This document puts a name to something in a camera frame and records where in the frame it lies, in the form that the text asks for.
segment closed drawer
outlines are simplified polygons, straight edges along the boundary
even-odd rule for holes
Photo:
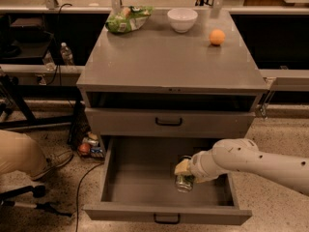
[[[244,137],[255,114],[249,112],[151,111],[86,108],[92,131],[100,135]]]
[[[179,157],[209,147],[202,138],[113,137],[103,169],[101,200],[85,205],[84,210],[99,220],[244,223],[252,213],[239,209],[229,175],[195,184],[189,193],[174,186]]]

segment pile of colorful objects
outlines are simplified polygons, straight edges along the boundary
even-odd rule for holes
[[[98,142],[98,137],[91,133],[87,132],[87,136],[85,136],[78,146],[78,155],[80,157],[91,157],[91,158],[104,158],[103,151],[101,150]]]

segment gray countertop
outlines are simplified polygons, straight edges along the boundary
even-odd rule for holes
[[[154,10],[137,31],[115,35],[104,28],[77,86],[93,91],[264,92],[267,86],[230,14],[199,10],[190,31],[176,33],[167,11]],[[211,30],[225,32],[221,46]]]

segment cabinet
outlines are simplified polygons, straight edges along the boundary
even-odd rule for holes
[[[106,150],[101,200],[84,209],[92,219],[242,224],[251,212],[239,209],[229,175],[185,195],[173,171],[182,155],[244,137],[267,85],[228,12],[199,11],[186,34],[166,13],[129,34],[103,29],[78,79]],[[222,46],[207,41],[217,27]]]

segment khaki pants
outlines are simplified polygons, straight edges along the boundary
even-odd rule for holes
[[[39,144],[23,133],[0,130],[0,175],[21,171],[29,176],[46,167]]]

